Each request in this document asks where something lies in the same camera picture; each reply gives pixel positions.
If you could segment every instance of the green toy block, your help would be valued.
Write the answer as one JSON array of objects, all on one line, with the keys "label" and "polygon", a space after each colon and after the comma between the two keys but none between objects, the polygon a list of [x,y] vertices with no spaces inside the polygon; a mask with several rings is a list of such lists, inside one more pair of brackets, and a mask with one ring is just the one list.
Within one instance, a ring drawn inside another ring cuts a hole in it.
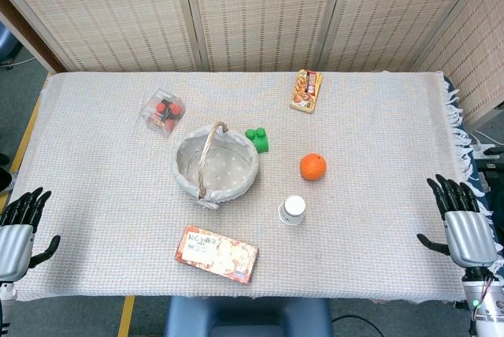
[{"label": "green toy block", "polygon": [[266,130],[262,127],[257,130],[249,129],[246,130],[245,136],[255,145],[255,149],[258,153],[268,152],[268,136],[266,136]]}]

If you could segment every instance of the orange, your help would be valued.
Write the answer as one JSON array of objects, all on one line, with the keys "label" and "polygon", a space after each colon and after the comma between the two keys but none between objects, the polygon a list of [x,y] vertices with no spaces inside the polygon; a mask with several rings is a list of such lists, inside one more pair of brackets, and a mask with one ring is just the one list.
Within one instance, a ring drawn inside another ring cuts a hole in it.
[{"label": "orange", "polygon": [[324,158],[319,154],[307,154],[299,163],[301,176],[308,181],[316,181],[322,178],[327,167]]}]

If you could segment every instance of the clear plastic box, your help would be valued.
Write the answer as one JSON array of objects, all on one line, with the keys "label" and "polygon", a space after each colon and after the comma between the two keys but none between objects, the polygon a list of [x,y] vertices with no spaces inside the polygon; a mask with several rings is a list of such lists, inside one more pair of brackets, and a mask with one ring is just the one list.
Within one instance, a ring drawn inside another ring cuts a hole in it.
[{"label": "clear plastic box", "polygon": [[142,108],[139,117],[145,121],[149,129],[169,136],[185,112],[186,108],[182,99],[167,91],[157,89]]}]

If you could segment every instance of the floor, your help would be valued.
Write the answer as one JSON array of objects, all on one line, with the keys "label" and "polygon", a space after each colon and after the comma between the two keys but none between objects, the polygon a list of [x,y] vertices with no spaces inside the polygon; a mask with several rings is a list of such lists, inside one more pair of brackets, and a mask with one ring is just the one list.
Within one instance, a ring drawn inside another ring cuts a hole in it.
[{"label": "floor", "polygon": [[[23,49],[16,61],[31,55]],[[46,71],[37,61],[30,61],[6,71],[0,69],[0,152],[13,157],[28,123]],[[481,128],[504,140],[504,113]],[[17,303],[13,321],[13,337],[33,335],[114,336],[120,323],[123,298],[48,298]],[[133,311],[130,336],[162,335],[169,298],[137,297]],[[425,302],[410,304],[403,301],[374,303],[362,299],[331,301],[332,316],[355,314],[372,321],[386,337],[421,337],[429,335],[466,335],[469,313],[451,304]],[[378,336],[361,320],[345,319],[333,327],[333,335],[352,337]]]}]

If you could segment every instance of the robotic hand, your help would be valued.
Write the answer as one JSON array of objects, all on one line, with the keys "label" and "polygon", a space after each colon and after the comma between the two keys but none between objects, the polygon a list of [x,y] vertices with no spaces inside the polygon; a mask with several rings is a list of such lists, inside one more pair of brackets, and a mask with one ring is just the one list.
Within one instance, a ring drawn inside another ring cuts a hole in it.
[{"label": "robotic hand", "polygon": [[420,242],[440,252],[465,269],[464,292],[471,310],[469,335],[504,336],[504,294],[498,280],[488,270],[497,259],[494,240],[487,217],[473,191],[465,183],[456,184],[440,175],[439,184],[427,179],[444,220],[448,244],[433,243],[422,234]]},{"label": "robotic hand", "polygon": [[39,187],[24,194],[0,215],[0,335],[8,332],[11,307],[17,298],[14,282],[23,278],[29,268],[51,258],[60,243],[60,236],[56,235],[45,252],[32,257],[35,233],[50,197],[50,191],[42,192]]}]

